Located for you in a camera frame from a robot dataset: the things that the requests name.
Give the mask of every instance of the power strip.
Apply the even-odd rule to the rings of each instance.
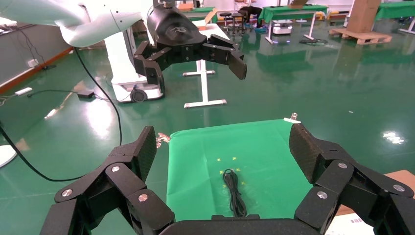
[[[24,88],[24,89],[22,89],[20,91],[14,92],[14,94],[16,94],[16,95],[23,95],[25,93],[31,92],[32,90],[33,89],[31,87],[26,87],[26,88]]]

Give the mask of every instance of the green cloth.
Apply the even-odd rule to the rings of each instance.
[[[381,3],[376,13],[376,20],[381,18],[399,18],[415,16],[415,1]]]
[[[171,135],[167,205],[176,221],[232,217],[222,171],[234,169],[248,214],[293,218],[311,189],[290,153],[292,124],[259,121],[179,131]]]
[[[194,8],[191,11],[184,11],[183,13],[209,13],[211,11],[213,11],[214,7],[200,7],[200,8]],[[204,20],[204,17],[192,17],[190,18],[191,21],[201,21]],[[212,23],[216,24],[218,22],[218,15],[216,14],[213,18],[212,18]]]
[[[327,13],[327,6],[323,5],[311,5],[311,6],[304,6],[302,9],[294,9],[288,6],[282,7],[264,7],[262,9],[261,14],[258,17],[258,20],[264,19],[266,23],[269,23],[271,20],[288,20],[288,19],[303,19],[303,18],[310,18],[313,17],[314,13],[312,14],[295,14],[296,11],[322,11],[325,14]],[[281,15],[283,13],[294,13],[295,15]]]

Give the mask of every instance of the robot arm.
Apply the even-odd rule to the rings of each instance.
[[[2,0],[0,17],[58,26],[69,45],[87,47],[146,19],[152,6],[151,0]]]
[[[207,38],[175,7],[155,6],[147,17],[147,29],[155,45],[141,43],[134,54],[134,67],[138,74],[147,77],[149,84],[163,88],[165,68],[197,60],[228,65],[236,77],[246,77],[247,66],[239,44],[214,34]]]
[[[0,16],[58,26],[64,40],[74,47],[100,42],[143,19],[155,45],[143,43],[134,61],[136,72],[146,76],[148,83],[162,85],[161,71],[171,64],[202,59],[229,65],[239,79],[245,79],[247,66],[238,44],[215,35],[208,39],[174,7],[174,2],[165,0],[161,5],[157,0],[3,0]]]

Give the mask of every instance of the table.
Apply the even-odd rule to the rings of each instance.
[[[186,17],[188,17],[191,21],[199,21],[203,20],[209,12],[211,12],[214,9],[214,7],[201,7],[201,8],[194,8],[191,11],[184,11],[182,12]],[[215,15],[212,18],[212,23],[218,22],[218,16]]]
[[[311,6],[304,6],[302,9],[294,9],[288,6],[282,7],[264,7],[261,14],[258,17],[258,21],[264,20],[265,23],[269,23],[268,29],[268,36],[265,39],[273,44],[273,40],[271,39],[272,28],[273,28],[273,20],[289,20],[294,18],[308,18],[313,17],[311,21],[311,27],[309,34],[304,34],[304,37],[309,39],[314,39],[311,37],[314,27],[314,21],[316,19],[316,12],[322,11],[325,14],[327,13],[327,6],[323,5],[311,5]]]
[[[212,34],[216,34],[220,37],[223,37],[223,38],[229,40],[227,35],[215,23],[207,24],[206,25],[206,30],[200,30],[200,33],[207,36],[208,38]],[[227,102],[226,102],[225,99],[209,101],[209,97],[208,97],[208,74],[215,74],[215,71],[213,71],[213,70],[206,71],[206,61],[205,60],[196,61],[196,68],[197,68],[196,72],[185,72],[185,73],[183,73],[183,76],[200,75],[201,83],[202,83],[202,101],[201,102],[186,103],[186,104],[184,104],[184,108],[200,107],[200,106],[207,106],[207,105],[217,105],[217,104],[226,104]]]
[[[399,18],[415,16],[415,1],[400,1],[381,3],[377,13],[376,20],[381,18]],[[413,31],[415,18],[412,20],[408,29],[399,29],[399,31],[415,34]]]
[[[283,120],[258,121],[171,135],[167,205],[182,220],[232,217],[222,173],[236,171],[248,214],[292,218],[312,187],[291,155],[291,126]]]

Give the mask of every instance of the wooden board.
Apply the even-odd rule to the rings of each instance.
[[[329,31],[330,35],[342,35],[342,38],[355,38],[357,44],[377,44],[377,43],[389,43],[392,40],[392,36],[383,33],[369,32],[369,33],[354,33],[350,32],[345,28],[333,28]]]

